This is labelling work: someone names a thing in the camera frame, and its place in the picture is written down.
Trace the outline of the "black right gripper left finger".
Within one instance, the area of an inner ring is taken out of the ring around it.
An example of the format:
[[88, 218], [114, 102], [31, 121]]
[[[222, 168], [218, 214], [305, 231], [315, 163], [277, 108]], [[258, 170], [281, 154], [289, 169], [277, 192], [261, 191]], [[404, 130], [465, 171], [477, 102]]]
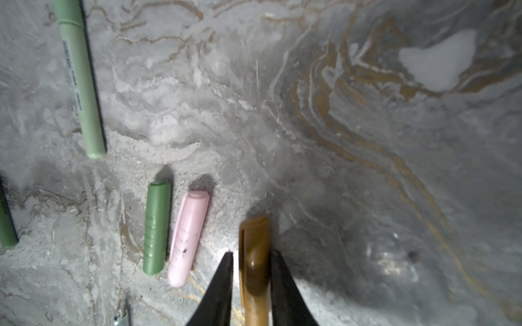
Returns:
[[187, 326], [219, 325], [231, 323], [234, 258], [227, 251]]

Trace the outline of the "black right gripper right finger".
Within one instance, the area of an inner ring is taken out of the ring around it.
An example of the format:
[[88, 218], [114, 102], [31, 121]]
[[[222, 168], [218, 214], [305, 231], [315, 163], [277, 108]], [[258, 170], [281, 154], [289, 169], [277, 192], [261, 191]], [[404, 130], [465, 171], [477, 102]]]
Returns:
[[271, 305], [273, 325], [319, 324], [312, 316], [280, 251], [271, 251]]

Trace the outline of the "orange pen cap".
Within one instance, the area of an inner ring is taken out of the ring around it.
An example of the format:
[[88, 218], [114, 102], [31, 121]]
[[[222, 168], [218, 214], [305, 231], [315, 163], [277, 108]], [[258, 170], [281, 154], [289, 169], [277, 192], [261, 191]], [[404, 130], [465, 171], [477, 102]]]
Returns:
[[239, 289], [246, 325], [269, 324], [270, 219], [251, 217], [239, 226]]

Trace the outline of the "light green pen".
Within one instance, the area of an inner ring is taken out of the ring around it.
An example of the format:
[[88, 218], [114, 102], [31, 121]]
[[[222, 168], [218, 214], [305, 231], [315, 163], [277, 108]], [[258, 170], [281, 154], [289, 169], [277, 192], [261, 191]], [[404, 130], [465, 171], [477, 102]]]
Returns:
[[77, 115], [89, 158], [106, 155], [91, 58], [80, 1], [57, 0], [54, 13], [60, 29]]

